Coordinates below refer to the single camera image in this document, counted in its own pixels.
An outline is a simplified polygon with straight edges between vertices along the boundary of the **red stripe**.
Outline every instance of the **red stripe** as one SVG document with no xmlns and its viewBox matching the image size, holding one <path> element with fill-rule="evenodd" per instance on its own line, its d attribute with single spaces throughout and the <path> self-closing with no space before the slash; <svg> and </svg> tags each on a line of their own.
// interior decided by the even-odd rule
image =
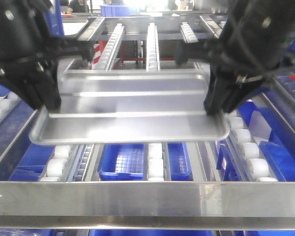
<svg viewBox="0 0 295 236">
<path fill-rule="evenodd" d="M 291 78 L 292 80 L 295 80 L 295 75 L 290 75 L 290 78 Z"/>
<path fill-rule="evenodd" d="M 94 58 L 93 59 L 93 64 L 98 63 L 99 59 L 100 59 L 100 57 Z"/>
<path fill-rule="evenodd" d="M 94 48 L 94 52 L 99 52 L 100 51 L 100 47 L 99 46 L 97 46 L 96 48 Z"/>
</svg>

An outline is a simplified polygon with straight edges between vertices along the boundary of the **blue plastic crate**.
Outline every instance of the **blue plastic crate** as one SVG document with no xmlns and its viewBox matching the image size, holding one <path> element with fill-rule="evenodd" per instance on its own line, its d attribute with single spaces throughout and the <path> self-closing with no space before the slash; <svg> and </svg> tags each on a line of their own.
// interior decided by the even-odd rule
<svg viewBox="0 0 295 236">
<path fill-rule="evenodd" d="M 142 180 L 143 144 L 105 145 L 98 166 L 102 180 Z"/>
<path fill-rule="evenodd" d="M 11 175 L 9 181 L 38 181 L 41 173 L 32 170 L 16 169 Z"/>
<path fill-rule="evenodd" d="M 88 236 L 212 236 L 200 230 L 91 230 Z"/>
<path fill-rule="evenodd" d="M 55 146 L 40 146 L 31 144 L 19 166 L 42 166 L 46 165 Z"/>
<path fill-rule="evenodd" d="M 101 5 L 101 16 L 103 17 L 122 17 L 137 14 L 139 9 L 126 5 Z"/>
<path fill-rule="evenodd" d="M 295 236 L 295 231 L 247 231 L 246 236 Z"/>
<path fill-rule="evenodd" d="M 192 180 L 186 143 L 168 144 L 168 154 L 172 180 Z"/>
<path fill-rule="evenodd" d="M 38 181 L 54 148 L 31 144 L 9 180 Z"/>
<path fill-rule="evenodd" d="M 56 37 L 64 37 L 60 0 L 55 0 L 55 12 L 45 13 L 50 33 Z"/>
<path fill-rule="evenodd" d="M 223 181 L 241 181 L 238 168 L 233 164 L 232 153 L 227 146 L 227 142 L 221 141 L 218 144 L 218 157 L 216 169 L 219 170 L 223 176 Z"/>
<path fill-rule="evenodd" d="M 0 229 L 0 236 L 50 236 L 52 230 Z"/>
<path fill-rule="evenodd" d="M 283 146 L 262 141 L 259 147 L 279 181 L 295 181 L 295 160 Z"/>
</svg>

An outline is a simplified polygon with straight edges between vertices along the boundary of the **person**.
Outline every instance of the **person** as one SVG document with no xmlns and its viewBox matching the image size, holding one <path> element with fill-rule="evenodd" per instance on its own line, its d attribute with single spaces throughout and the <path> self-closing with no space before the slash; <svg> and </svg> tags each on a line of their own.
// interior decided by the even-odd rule
<svg viewBox="0 0 295 236">
<path fill-rule="evenodd" d="M 67 13 L 89 12 L 89 6 L 85 4 L 85 0 L 72 0 L 68 6 Z"/>
<path fill-rule="evenodd" d="M 176 11 L 178 9 L 175 0 L 168 0 L 168 8 L 172 11 Z"/>
</svg>

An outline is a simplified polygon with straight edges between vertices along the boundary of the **metal tray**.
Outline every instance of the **metal tray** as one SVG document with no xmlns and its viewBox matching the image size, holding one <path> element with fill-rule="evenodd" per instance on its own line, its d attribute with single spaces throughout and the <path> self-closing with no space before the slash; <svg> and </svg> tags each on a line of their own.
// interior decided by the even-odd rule
<svg viewBox="0 0 295 236">
<path fill-rule="evenodd" d="M 64 35 L 67 37 L 76 37 L 89 23 L 84 19 L 64 19 L 63 30 Z"/>
<path fill-rule="evenodd" d="M 207 79 L 190 70 L 68 71 L 61 108 L 43 108 L 30 133 L 42 145 L 222 140 L 224 116 L 207 116 Z"/>
</svg>

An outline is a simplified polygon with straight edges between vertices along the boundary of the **metal rail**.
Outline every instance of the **metal rail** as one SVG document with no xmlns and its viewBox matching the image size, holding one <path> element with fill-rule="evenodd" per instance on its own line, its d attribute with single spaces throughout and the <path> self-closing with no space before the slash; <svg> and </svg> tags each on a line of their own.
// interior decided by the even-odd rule
<svg viewBox="0 0 295 236">
<path fill-rule="evenodd" d="M 25 102 L 18 102 L 0 124 L 0 180 L 8 180 L 30 146 L 34 115 Z"/>
<path fill-rule="evenodd" d="M 150 23 L 147 29 L 147 71 L 160 71 L 158 35 L 155 23 Z"/>
<path fill-rule="evenodd" d="M 222 28 L 212 20 L 208 15 L 200 16 L 201 24 L 211 33 L 212 37 L 219 38 L 222 32 Z"/>
<path fill-rule="evenodd" d="M 96 18 L 78 38 L 80 41 L 96 41 L 104 30 L 104 17 Z"/>
<path fill-rule="evenodd" d="M 124 35 L 124 26 L 122 24 L 117 24 L 114 32 L 112 33 L 100 59 L 97 64 L 95 64 L 95 70 L 111 70 L 115 64 L 115 59 L 118 54 L 122 36 Z"/>
<path fill-rule="evenodd" d="M 190 25 L 187 22 L 182 22 L 181 24 L 181 33 L 185 43 L 197 43 L 199 42 L 197 36 L 191 29 Z"/>
<path fill-rule="evenodd" d="M 295 182 L 0 182 L 3 227 L 292 230 Z"/>
</svg>

